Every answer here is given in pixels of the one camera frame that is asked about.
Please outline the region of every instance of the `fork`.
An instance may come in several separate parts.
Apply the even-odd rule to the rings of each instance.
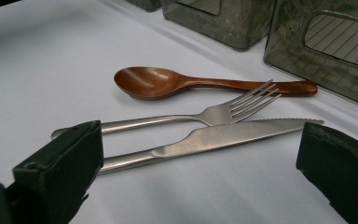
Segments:
[[[265,100],[267,97],[269,97],[271,94],[278,90],[275,89],[274,91],[271,91],[272,87],[274,87],[275,85],[269,85],[267,88],[265,88],[270,82],[272,82],[272,80],[258,86],[251,91],[248,91],[247,93],[231,101],[225,102],[221,105],[210,106],[196,115],[159,116],[144,119],[129,119],[102,123],[102,134],[116,133],[128,129],[176,120],[195,120],[203,122],[208,126],[236,123],[243,119],[249,118],[250,116],[258,112],[262,108],[266,107],[281,96],[280,94],[278,94],[259,105],[259,103],[261,103],[263,100]],[[64,133],[66,130],[68,130],[68,128],[54,131],[51,135],[51,139],[55,139],[56,137]]]

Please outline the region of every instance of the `white tablecloth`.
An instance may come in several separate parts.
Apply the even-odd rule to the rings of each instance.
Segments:
[[[239,95],[197,89],[158,101],[131,98],[119,69],[154,66],[194,77],[298,80],[263,63],[266,38],[237,52],[122,0],[25,0],[0,7],[0,182],[85,121],[195,114]],[[320,90],[283,98],[250,119],[323,119],[358,139],[358,105]],[[197,122],[103,137],[104,156],[177,142]],[[345,223],[296,169],[301,132],[97,177],[71,223]]]

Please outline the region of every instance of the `storage box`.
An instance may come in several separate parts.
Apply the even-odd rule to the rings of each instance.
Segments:
[[[161,0],[165,19],[244,51],[269,32],[274,0]]]
[[[126,0],[137,7],[141,7],[148,12],[156,11],[161,7],[160,0]]]
[[[358,102],[358,0],[278,0],[264,60]]]

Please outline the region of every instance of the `knife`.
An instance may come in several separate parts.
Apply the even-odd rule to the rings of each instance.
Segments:
[[[263,119],[197,129],[171,145],[105,158],[99,175],[302,130],[307,122],[324,123],[317,119]]]

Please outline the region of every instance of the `wooden spoon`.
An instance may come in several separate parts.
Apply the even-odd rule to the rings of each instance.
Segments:
[[[142,99],[158,99],[192,88],[250,91],[264,82],[187,77],[168,69],[129,67],[115,74],[116,84],[127,94]],[[282,96],[312,96],[318,92],[312,81],[275,82]]]

